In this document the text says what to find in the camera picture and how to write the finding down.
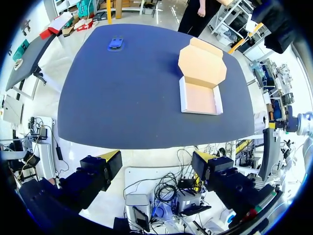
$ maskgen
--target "yellow pole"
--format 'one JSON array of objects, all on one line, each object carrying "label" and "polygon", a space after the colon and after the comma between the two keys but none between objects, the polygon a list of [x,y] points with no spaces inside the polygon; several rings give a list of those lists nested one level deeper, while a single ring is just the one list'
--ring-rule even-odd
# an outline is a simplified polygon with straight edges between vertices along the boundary
[{"label": "yellow pole", "polygon": [[108,14],[108,23],[112,24],[111,18],[111,0],[107,0],[107,14]]},{"label": "yellow pole", "polygon": [[[259,28],[261,28],[262,26],[263,26],[263,24],[262,24],[262,23],[259,23],[259,24],[254,28],[254,30],[253,30],[252,33],[248,33],[248,37],[252,37],[252,36],[256,33],[256,31],[258,31]],[[234,51],[235,51],[238,47],[240,47],[245,41],[246,41],[246,39],[242,38],[242,39],[228,52],[228,54],[234,53]]]}]

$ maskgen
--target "hand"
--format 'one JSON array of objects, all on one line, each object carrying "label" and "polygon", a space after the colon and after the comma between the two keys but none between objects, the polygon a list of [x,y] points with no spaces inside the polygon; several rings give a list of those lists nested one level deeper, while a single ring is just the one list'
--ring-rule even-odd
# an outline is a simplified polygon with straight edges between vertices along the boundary
[{"label": "hand", "polygon": [[201,17],[205,16],[205,7],[200,7],[198,10],[198,15]]}]

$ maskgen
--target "white floor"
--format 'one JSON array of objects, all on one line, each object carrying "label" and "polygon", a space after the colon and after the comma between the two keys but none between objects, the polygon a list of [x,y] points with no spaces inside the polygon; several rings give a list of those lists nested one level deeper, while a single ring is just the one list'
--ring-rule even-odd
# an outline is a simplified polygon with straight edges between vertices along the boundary
[{"label": "white floor", "polygon": [[[113,19],[113,24],[139,23],[177,30],[184,9],[185,4],[181,3],[181,1],[167,0],[159,3],[158,11],[156,12],[154,18],[152,18],[151,15],[140,16],[137,12],[123,12],[122,19]],[[102,21],[98,26],[106,24],[107,21]],[[86,38],[92,33],[92,31],[93,29],[81,32],[74,32],[69,37],[61,38],[60,41],[62,42],[62,44],[58,39],[55,39],[44,54],[42,60],[40,61],[40,66],[45,71],[45,73],[53,78],[59,85],[63,85],[68,70],[71,66],[73,57],[83,44],[83,41],[86,40]],[[222,44],[220,44],[216,40],[215,36],[211,35],[208,28],[204,30],[200,38],[212,43],[213,45],[225,51],[228,51],[230,49],[229,47],[224,47]],[[253,76],[248,68],[248,60],[240,52],[235,52],[233,55],[238,59],[245,74],[246,81],[248,82],[252,80]],[[35,78],[30,78],[26,80],[23,90],[27,91],[28,89],[31,89],[34,80]],[[257,84],[254,83],[250,85],[249,91],[254,113],[265,111],[266,107]],[[24,103],[24,112],[22,117],[22,125],[19,126],[19,132],[28,132],[27,122],[31,116],[46,116],[56,119],[59,97],[59,93],[54,91],[49,86],[44,86],[42,82],[39,82],[33,101],[21,97],[21,101]],[[58,136],[56,125],[54,128],[54,134],[56,137]],[[109,149],[68,142],[58,137],[57,139],[61,147],[64,160],[70,166],[69,171],[61,173],[61,177],[67,177],[68,175],[73,173],[76,168],[80,166],[79,161],[85,156],[96,156],[110,151]],[[125,168],[126,166],[156,167],[179,165],[179,160],[177,158],[178,149],[180,148],[175,147],[169,149],[121,150],[123,158],[123,168]],[[189,147],[187,148],[187,150],[191,153],[193,151],[193,147]],[[183,151],[181,151],[179,154],[180,160],[184,157],[184,162],[189,163],[190,157],[187,154],[182,156],[182,152]],[[64,162],[56,159],[55,163],[58,171],[60,171],[60,169],[66,169],[66,165],[64,164]],[[95,222],[112,227],[114,217],[123,216],[123,188],[124,170],[121,169],[116,178],[113,180],[112,185],[110,186],[108,191],[100,192],[92,205],[87,210],[81,212],[81,214]],[[210,217],[220,216],[223,204],[221,202],[218,202],[218,200],[219,199],[214,193],[211,193],[206,198],[206,201],[210,204],[213,203],[213,205],[212,209],[209,210],[209,213],[201,213],[201,220],[203,223],[207,221]],[[111,207],[112,205],[114,205],[114,210],[111,209],[108,213],[109,207]]]}]

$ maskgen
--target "dark blue tabletop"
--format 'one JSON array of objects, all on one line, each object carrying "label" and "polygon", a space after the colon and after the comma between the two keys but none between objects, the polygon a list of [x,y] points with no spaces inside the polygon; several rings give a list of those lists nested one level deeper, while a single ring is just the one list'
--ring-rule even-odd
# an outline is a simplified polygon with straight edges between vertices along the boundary
[{"label": "dark blue tabletop", "polygon": [[[114,36],[121,52],[109,52]],[[180,111],[179,51],[191,36],[169,29],[97,27],[78,51],[62,89],[59,136],[91,146],[152,149],[232,141],[254,133],[251,99],[238,61],[224,53],[224,113]]]}]

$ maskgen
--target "screen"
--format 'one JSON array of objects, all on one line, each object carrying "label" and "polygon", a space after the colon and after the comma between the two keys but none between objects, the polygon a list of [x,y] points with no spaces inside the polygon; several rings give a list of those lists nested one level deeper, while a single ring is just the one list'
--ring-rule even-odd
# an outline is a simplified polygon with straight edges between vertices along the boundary
[{"label": "screen", "polygon": [[134,213],[135,213],[135,218],[136,218],[136,224],[138,224],[140,227],[142,227],[144,230],[147,232],[150,232],[149,229],[149,222],[148,222],[148,216],[137,209],[136,207],[133,207]]}]

